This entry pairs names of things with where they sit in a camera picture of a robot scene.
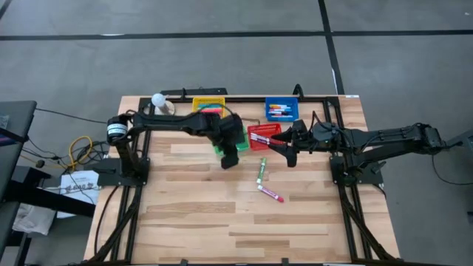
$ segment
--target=red plastic basket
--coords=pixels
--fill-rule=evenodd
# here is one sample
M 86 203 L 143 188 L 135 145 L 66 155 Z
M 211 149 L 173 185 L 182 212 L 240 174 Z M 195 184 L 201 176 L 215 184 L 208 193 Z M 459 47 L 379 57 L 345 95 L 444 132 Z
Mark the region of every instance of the red plastic basket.
M 274 134 L 281 133 L 281 125 L 279 125 L 278 123 L 270 123 L 248 127 L 248 139 L 250 140 L 250 148 L 254 151 L 269 149 L 268 145 L 251 140 L 251 133 L 255 133 L 263 137 L 271 137 Z M 274 143 L 283 144 L 282 141 L 278 140 L 275 140 Z

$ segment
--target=concrete floor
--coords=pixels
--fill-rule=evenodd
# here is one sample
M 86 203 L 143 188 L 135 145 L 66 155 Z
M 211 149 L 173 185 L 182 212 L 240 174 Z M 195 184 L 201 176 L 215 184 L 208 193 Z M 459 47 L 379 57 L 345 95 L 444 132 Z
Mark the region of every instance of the concrete floor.
M 326 0 L 332 30 L 473 29 L 469 0 Z M 229 30 L 322 30 L 314 0 L 13 0 L 0 35 L 172 33 Z M 448 139 L 473 129 L 473 35 L 334 38 L 347 94 L 361 96 L 370 129 L 431 123 Z M 2 100 L 106 120 L 122 95 L 224 86 L 231 94 L 334 94 L 324 37 L 120 41 L 0 41 Z M 38 112 L 30 136 L 64 154 L 103 127 Z M 471 182 L 472 159 L 439 154 L 448 180 Z M 442 183 L 430 157 L 407 155 L 383 168 L 389 212 L 408 261 L 470 265 L 473 188 Z M 34 238 L 29 263 L 82 259 L 90 219 L 55 222 Z M 8 249 L 1 265 L 15 255 Z

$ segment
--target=blue plastic container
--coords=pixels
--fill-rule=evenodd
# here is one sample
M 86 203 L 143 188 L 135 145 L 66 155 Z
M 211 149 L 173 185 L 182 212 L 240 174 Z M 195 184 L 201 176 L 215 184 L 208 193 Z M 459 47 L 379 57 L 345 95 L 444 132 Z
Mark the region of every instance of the blue plastic container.
M 290 107 L 290 111 L 287 115 L 292 117 L 273 117 L 269 113 L 271 104 L 280 104 Z M 292 122 L 299 119 L 299 106 L 297 98 L 291 97 L 267 97 L 266 98 L 266 118 L 268 121 L 277 121 L 277 122 Z

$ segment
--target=wooden table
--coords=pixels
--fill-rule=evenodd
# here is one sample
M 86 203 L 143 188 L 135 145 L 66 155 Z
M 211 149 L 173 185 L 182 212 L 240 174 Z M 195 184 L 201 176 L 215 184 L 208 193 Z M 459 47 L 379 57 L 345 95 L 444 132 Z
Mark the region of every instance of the wooden table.
M 119 113 L 136 109 L 139 99 L 123 97 Z M 367 130 L 359 98 L 340 96 L 340 104 L 347 128 Z M 227 105 L 241 117 L 266 123 L 264 103 Z M 179 103 L 176 109 L 177 115 L 184 115 L 191 111 L 191 104 Z M 300 118 L 307 125 L 312 110 L 323 119 L 321 103 L 299 104 Z M 290 123 L 282 123 L 282 130 L 288 126 Z M 111 156 L 117 156 L 114 149 Z M 239 165 L 222 170 L 207 138 L 152 132 L 152 167 L 143 189 L 132 263 L 178 263 L 181 259 L 190 263 L 269 263 L 280 262 L 282 257 L 290 262 L 350 262 L 329 156 L 301 153 L 297 167 L 288 168 L 285 158 L 274 151 L 246 151 L 240 154 Z M 268 159 L 264 186 L 283 196 L 285 203 L 257 190 L 262 157 Z M 98 218 L 111 190 L 100 192 L 85 259 L 93 255 Z M 388 252 L 398 256 L 384 196 L 372 185 L 360 185 L 359 191 L 368 228 Z M 120 197 L 121 188 L 106 210 L 99 246 L 115 228 Z M 359 232 L 353 227 L 362 257 Z M 122 237 L 118 258 L 124 257 L 125 247 L 126 237 Z

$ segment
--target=white ball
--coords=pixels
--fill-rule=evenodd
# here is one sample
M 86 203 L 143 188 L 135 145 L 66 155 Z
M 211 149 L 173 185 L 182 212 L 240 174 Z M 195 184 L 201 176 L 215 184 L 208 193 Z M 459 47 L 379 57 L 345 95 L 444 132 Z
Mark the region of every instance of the white ball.
M 151 102 L 154 106 L 160 107 L 166 104 L 166 97 L 160 93 L 156 93 L 153 95 L 153 97 L 151 97 Z

